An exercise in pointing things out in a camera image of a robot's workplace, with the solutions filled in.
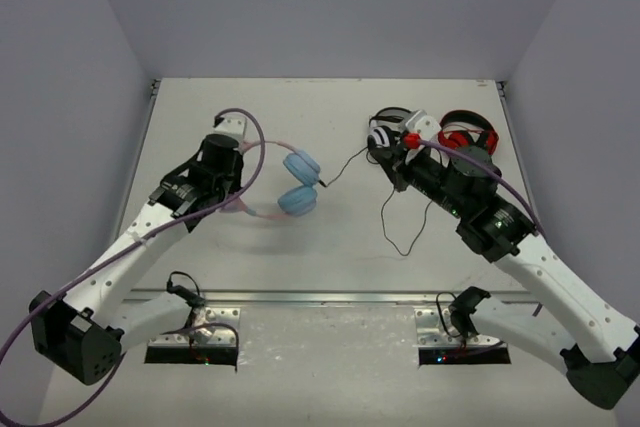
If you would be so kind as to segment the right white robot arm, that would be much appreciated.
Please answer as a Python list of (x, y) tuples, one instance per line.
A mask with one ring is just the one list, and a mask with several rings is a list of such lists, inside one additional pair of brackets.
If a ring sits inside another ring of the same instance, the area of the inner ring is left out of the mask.
[(397, 142), (368, 138), (372, 158), (398, 192), (413, 187), (458, 219), (456, 232), (475, 254), (533, 294), (546, 318), (516, 313), (478, 287), (458, 294), (450, 322), (462, 338), (498, 338), (551, 365), (591, 404), (611, 410), (639, 375), (639, 326), (596, 294), (554, 253), (531, 208), (501, 197), (507, 183), (477, 147), (447, 149), (416, 134)]

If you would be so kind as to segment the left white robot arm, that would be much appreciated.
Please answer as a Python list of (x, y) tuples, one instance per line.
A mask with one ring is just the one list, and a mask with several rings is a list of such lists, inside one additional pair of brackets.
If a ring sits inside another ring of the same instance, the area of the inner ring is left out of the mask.
[(122, 310), (133, 287), (200, 220), (196, 212), (241, 188), (239, 140), (209, 134), (169, 172), (109, 249), (64, 294), (38, 293), (29, 304), (36, 351), (84, 385), (107, 375), (129, 349), (205, 317), (204, 298), (175, 283), (155, 299)]

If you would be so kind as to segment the pink blue cat-ear headphones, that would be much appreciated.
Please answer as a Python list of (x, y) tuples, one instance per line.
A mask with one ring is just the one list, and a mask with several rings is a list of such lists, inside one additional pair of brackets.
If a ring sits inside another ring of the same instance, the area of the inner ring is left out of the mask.
[(288, 151), (282, 164), (299, 185), (282, 194), (277, 199), (278, 213), (261, 213), (248, 206), (241, 198), (234, 200), (221, 209), (224, 213), (244, 213), (251, 217), (265, 220), (285, 220), (297, 218), (310, 213), (317, 205), (318, 185), (324, 183), (320, 179), (321, 167), (304, 150), (283, 141), (267, 140), (266, 145), (277, 145)]

